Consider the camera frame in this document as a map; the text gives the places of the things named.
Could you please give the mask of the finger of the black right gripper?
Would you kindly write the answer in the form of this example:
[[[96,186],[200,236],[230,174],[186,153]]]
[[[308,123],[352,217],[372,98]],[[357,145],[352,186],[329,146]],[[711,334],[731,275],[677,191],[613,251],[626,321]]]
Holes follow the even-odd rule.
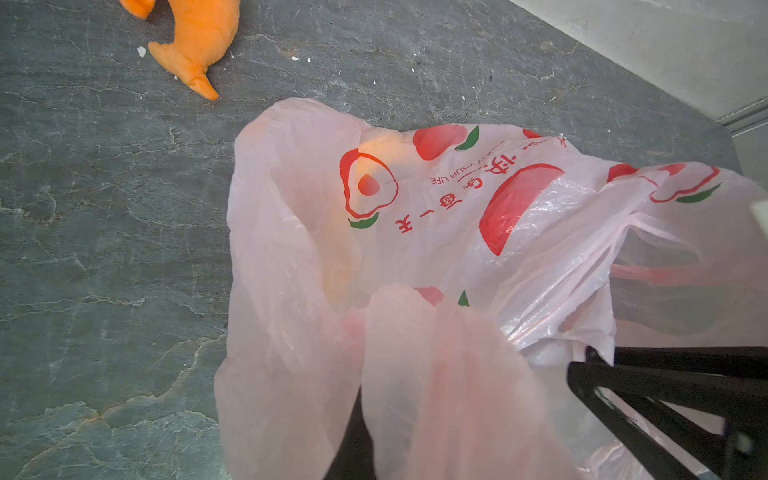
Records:
[[[663,402],[645,396],[584,384],[572,384],[570,389],[653,478],[696,477],[653,437],[653,431],[668,437],[718,478],[744,477],[744,455],[736,449],[735,431],[723,429],[719,434],[712,433]]]
[[[618,347],[612,364],[590,349],[585,362],[569,364],[567,383],[577,393],[602,387],[767,426],[765,347]]]

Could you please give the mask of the pink plastic bag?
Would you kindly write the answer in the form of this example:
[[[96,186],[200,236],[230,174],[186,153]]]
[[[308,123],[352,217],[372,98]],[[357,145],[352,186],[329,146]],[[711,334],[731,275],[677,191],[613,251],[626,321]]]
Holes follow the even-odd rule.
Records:
[[[399,132],[309,99],[235,141],[215,399],[235,479],[644,479],[574,397],[587,348],[765,346],[754,181],[515,125]]]

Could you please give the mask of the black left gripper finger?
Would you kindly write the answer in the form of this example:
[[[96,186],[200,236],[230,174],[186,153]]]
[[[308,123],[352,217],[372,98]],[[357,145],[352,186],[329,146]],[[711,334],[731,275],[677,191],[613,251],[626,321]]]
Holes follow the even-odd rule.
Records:
[[[358,391],[339,449],[324,480],[375,480],[373,441],[364,421]]]

